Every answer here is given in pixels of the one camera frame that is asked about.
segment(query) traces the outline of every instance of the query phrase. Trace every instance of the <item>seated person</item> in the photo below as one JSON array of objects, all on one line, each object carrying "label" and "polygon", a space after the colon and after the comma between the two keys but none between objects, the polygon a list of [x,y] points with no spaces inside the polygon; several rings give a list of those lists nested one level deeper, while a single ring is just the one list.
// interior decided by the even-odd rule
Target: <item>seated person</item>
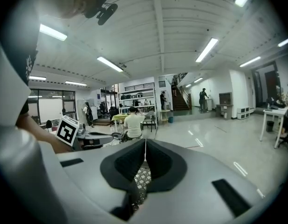
[{"label": "seated person", "polygon": [[139,138],[142,135],[141,122],[145,119],[145,115],[140,109],[130,107],[130,115],[124,119],[124,129],[127,130],[128,140]]}]

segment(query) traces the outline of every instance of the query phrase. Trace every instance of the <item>doorway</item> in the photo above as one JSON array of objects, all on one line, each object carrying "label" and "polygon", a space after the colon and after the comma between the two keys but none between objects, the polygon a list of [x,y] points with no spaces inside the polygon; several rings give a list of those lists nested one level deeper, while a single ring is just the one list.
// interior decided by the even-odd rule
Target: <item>doorway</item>
[{"label": "doorway", "polygon": [[265,108],[267,99],[278,99],[281,94],[281,83],[278,77],[278,70],[275,62],[268,63],[252,70],[254,84],[256,107]]}]

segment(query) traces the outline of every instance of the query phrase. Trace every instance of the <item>shelf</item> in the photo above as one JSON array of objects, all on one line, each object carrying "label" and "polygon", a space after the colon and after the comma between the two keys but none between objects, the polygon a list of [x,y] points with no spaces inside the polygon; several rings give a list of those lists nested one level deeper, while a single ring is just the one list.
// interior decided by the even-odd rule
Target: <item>shelf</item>
[{"label": "shelf", "polygon": [[137,89],[137,90],[119,92],[119,94],[139,93],[140,91],[151,91],[151,92],[153,92],[153,90],[154,90],[154,88],[142,88],[142,89]]},{"label": "shelf", "polygon": [[146,97],[140,97],[140,98],[132,98],[132,99],[121,99],[120,101],[128,101],[128,100],[134,100],[134,99],[146,99],[146,98],[154,98],[154,96],[146,96]]},{"label": "shelf", "polygon": [[[152,107],[152,106],[155,106],[155,105],[140,105],[140,106],[134,106],[135,108],[144,108],[144,107]],[[123,110],[123,109],[129,109],[131,108],[131,106],[128,106],[128,107],[121,107],[119,108],[120,110]]]}]

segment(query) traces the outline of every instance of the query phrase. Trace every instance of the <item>white table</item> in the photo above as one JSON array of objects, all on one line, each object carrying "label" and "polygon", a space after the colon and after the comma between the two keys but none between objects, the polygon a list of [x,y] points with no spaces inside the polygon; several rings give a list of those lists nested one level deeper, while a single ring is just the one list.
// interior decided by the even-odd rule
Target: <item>white table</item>
[{"label": "white table", "polygon": [[278,136],[276,138],[276,142],[275,142],[274,148],[278,147],[281,131],[282,131],[282,128],[283,128],[284,115],[286,114],[287,110],[288,110],[288,107],[285,107],[285,108],[282,108],[282,109],[278,109],[278,110],[264,110],[263,111],[264,112],[264,119],[263,119],[263,126],[262,126],[262,132],[261,132],[261,136],[260,136],[260,141],[262,141],[263,134],[264,134],[264,129],[265,129],[265,125],[266,125],[266,116],[268,114],[272,115],[273,116],[273,120],[274,120],[275,116],[278,116],[278,117],[281,118],[281,123],[280,123],[280,129],[278,131]]}]

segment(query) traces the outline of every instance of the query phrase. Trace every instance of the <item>yellow tablecloth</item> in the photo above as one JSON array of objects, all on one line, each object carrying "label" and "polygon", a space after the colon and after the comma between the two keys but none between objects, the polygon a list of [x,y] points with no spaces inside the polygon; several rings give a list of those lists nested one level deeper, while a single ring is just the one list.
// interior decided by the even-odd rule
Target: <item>yellow tablecloth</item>
[{"label": "yellow tablecloth", "polygon": [[129,116],[129,114],[117,114],[112,117],[112,121],[119,120],[120,118],[125,118],[127,116]]}]

